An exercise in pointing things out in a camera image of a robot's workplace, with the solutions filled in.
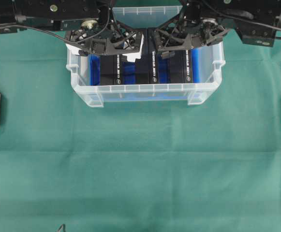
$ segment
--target robotic arm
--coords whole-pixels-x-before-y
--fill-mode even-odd
[[[33,29],[53,35],[78,55],[139,52],[142,33],[116,20],[115,0],[0,0],[0,34]],[[50,31],[67,31],[62,38]]]
[[[274,45],[281,31],[281,1],[181,0],[181,12],[153,33],[159,52],[220,43],[234,29],[245,44]]]
[[[157,54],[221,42],[234,29],[245,44],[273,46],[281,0],[179,0],[181,12],[152,33]],[[34,29],[81,56],[139,53],[144,35],[116,20],[116,0],[0,0],[0,34]],[[51,31],[67,31],[62,38]]]

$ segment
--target clear plastic bin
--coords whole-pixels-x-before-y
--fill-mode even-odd
[[[179,6],[114,8],[116,18],[133,28],[157,27],[180,11]],[[197,49],[199,83],[90,86],[89,58],[67,53],[66,68],[71,71],[75,92],[90,107],[104,107],[104,102],[175,101],[188,105],[204,103],[222,82],[225,65],[223,43]]]

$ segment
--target screw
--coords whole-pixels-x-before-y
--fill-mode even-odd
[[[51,5],[50,6],[50,10],[52,11],[52,12],[56,12],[56,11],[58,11],[58,6],[57,5]]]

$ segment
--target green tablecloth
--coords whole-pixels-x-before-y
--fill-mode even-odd
[[[281,232],[281,42],[224,47],[203,105],[91,109],[64,43],[0,35],[0,232]]]

